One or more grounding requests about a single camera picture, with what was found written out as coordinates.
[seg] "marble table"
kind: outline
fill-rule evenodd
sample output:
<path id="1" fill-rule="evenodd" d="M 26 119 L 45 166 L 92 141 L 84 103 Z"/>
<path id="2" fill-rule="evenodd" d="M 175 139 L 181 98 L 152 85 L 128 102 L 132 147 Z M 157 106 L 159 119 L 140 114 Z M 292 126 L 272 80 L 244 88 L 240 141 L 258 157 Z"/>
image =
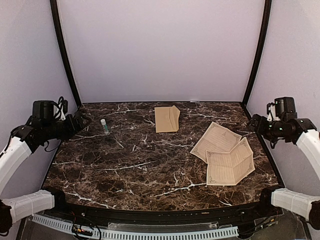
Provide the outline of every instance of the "marble table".
<path id="1" fill-rule="evenodd" d="M 179 131 L 156 133 L 155 107 L 175 105 Z M 67 202 L 135 211 L 186 211 L 259 200 L 277 177 L 237 102 L 88 103 L 92 123 L 63 142 L 44 187 L 62 189 Z M 110 133 L 104 134 L 101 119 Z M 214 121 L 246 136 L 256 170 L 236 186 L 206 186 L 207 164 L 190 154 Z"/>

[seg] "tan paper sheet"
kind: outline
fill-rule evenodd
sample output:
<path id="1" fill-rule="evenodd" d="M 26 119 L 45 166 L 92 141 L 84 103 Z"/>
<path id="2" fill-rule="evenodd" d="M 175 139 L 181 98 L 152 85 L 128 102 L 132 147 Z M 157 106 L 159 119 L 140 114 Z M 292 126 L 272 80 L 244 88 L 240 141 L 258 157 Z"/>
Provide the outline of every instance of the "tan paper sheet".
<path id="1" fill-rule="evenodd" d="M 169 133 L 179 130 L 180 110 L 176 106 L 155 107 L 155 132 Z"/>
<path id="2" fill-rule="evenodd" d="M 228 153 L 235 147 L 240 139 L 241 135 L 212 122 L 190 153 L 196 155 L 205 163 L 208 163 L 206 150 Z"/>
<path id="3" fill-rule="evenodd" d="M 255 170 L 253 151 L 243 138 L 229 153 L 206 151 L 206 184 L 235 186 Z"/>

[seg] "white cable tray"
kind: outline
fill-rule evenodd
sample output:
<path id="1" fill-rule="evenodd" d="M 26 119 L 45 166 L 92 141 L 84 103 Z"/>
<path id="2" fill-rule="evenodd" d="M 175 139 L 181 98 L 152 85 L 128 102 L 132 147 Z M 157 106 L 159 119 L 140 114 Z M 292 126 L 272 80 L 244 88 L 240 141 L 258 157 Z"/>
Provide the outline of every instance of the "white cable tray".
<path id="1" fill-rule="evenodd" d="M 71 221 L 54 219 L 40 214 L 35 214 L 32 218 L 32 221 L 66 234 L 73 234 L 71 231 Z M 92 229 L 90 229 L 89 227 L 83 226 L 82 229 L 92 232 Z M 237 226 L 206 231 L 177 233 L 126 232 L 108 230 L 103 228 L 100 228 L 100 231 L 102 240 L 218 240 L 237 237 L 239 235 Z M 91 239 L 99 239 L 98 229 L 94 228 L 93 236 L 91 237 Z"/>

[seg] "lavender wall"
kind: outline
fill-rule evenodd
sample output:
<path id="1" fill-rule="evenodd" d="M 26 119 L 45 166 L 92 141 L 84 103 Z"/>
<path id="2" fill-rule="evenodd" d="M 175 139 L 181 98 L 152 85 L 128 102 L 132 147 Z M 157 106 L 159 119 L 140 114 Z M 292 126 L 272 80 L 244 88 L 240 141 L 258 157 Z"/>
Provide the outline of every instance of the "lavender wall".
<path id="1" fill-rule="evenodd" d="M 265 47 L 249 100 L 251 114 L 266 114 L 266 104 L 292 96 L 298 117 L 320 128 L 320 2 L 273 1 Z M 287 188 L 320 195 L 320 180 L 298 148 L 280 142 L 271 151 Z M 314 239 L 320 233 L 313 231 Z"/>
<path id="2" fill-rule="evenodd" d="M 69 110 L 74 103 L 55 35 L 50 2 L 2 0 L 0 4 L 0 148 L 10 131 L 24 124 L 35 100 L 64 96 Z M 57 146 L 52 141 L 50 148 Z M 13 198 L 39 190 L 52 153 L 40 147 L 16 171 L 1 198 Z M 16 224 L 7 239 L 15 239 Z"/>
<path id="3" fill-rule="evenodd" d="M 241 101 L 264 0 L 61 0 L 83 102 Z"/>

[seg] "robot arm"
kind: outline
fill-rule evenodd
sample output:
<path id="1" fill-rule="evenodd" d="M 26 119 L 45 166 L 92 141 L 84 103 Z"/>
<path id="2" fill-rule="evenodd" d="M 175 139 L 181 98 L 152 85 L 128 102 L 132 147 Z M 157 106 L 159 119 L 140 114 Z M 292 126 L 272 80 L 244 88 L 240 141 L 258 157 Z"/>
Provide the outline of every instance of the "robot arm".
<path id="1" fill-rule="evenodd" d="M 68 140 L 84 129 L 91 120 L 80 112 L 74 116 L 65 113 L 68 102 L 61 97 L 53 101 L 35 101 L 32 116 L 25 125 L 15 128 L 5 149 L 0 154 L 0 195 L 6 184 L 21 165 L 39 146 L 48 140 Z M 6 233 L 12 224 L 57 205 L 65 206 L 63 191 L 46 188 L 38 192 L 12 199 L 0 199 L 0 233 Z"/>
<path id="2" fill-rule="evenodd" d="M 292 97 L 281 97 L 267 105 L 268 118 L 253 115 L 249 129 L 270 141 L 274 149 L 278 140 L 292 142 L 305 154 L 320 179 L 320 135 L 308 118 L 298 118 Z M 309 196 L 287 188 L 272 190 L 271 204 L 304 217 L 320 230 L 320 196 Z"/>

